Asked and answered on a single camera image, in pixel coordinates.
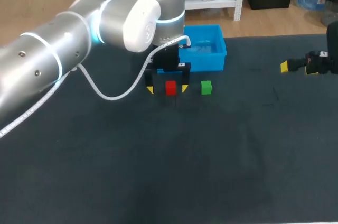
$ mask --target white cable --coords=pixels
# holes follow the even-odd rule
[[[9,125],[7,125],[5,128],[0,130],[0,139],[4,137],[6,134],[10,133],[12,130],[14,130],[18,125],[20,125],[22,122],[24,122],[27,118],[29,118],[34,112],[36,112],[61,86],[63,81],[66,79],[69,73],[64,75],[60,80],[58,80],[54,86],[48,91],[46,95],[44,95],[40,101],[38,101],[35,105],[32,106],[29,110],[27,110],[24,114],[22,114],[20,117],[18,117],[16,120],[11,122]]]
[[[153,50],[149,56],[147,57],[146,61],[144,62],[143,64],[143,67],[141,69],[141,71],[139,72],[135,82],[133,83],[133,85],[126,91],[124,92],[122,95],[119,95],[119,96],[116,96],[116,97],[108,97],[108,96],[105,96],[99,89],[98,87],[95,85],[95,83],[93,82],[92,78],[89,76],[89,73],[88,71],[84,68],[83,65],[79,64],[78,65],[78,68],[83,72],[84,76],[87,78],[89,84],[91,85],[91,87],[93,88],[93,90],[104,100],[107,100],[107,101],[117,101],[117,100],[120,100],[124,97],[126,97],[128,94],[130,94],[134,88],[136,87],[136,85],[139,83],[140,79],[142,78],[146,68],[147,68],[147,65],[149,64],[150,60],[152,59],[152,57],[160,50],[170,46],[170,45],[173,45],[175,43],[178,43],[182,40],[186,39],[186,44],[188,46],[191,46],[191,41],[190,41],[190,38],[187,36],[187,35],[184,35],[184,36],[181,36],[180,38],[176,38],[166,44],[163,44],[159,47],[157,47],[155,50]]]

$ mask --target shelf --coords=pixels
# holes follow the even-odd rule
[[[215,1],[185,0],[186,10],[227,8],[227,7],[236,7],[236,0],[215,0]]]

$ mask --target block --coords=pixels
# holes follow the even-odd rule
[[[167,81],[165,83],[165,92],[167,96],[175,96],[177,93],[176,81]]]
[[[202,95],[211,95],[212,94],[212,85],[210,80],[203,80],[201,82],[201,93]]]
[[[280,72],[288,72],[288,66],[287,66],[287,61],[285,61],[284,63],[280,64]]]

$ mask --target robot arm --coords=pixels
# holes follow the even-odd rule
[[[95,45],[132,52],[183,35],[184,0],[76,0],[0,49],[0,119],[60,80]]]

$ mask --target black table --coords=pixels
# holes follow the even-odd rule
[[[177,74],[106,102],[72,73],[0,141],[0,223],[337,221],[337,76],[279,67],[326,50],[326,36],[226,43],[225,71],[193,74],[176,98],[164,80]],[[85,66],[112,96],[144,58],[104,47]]]

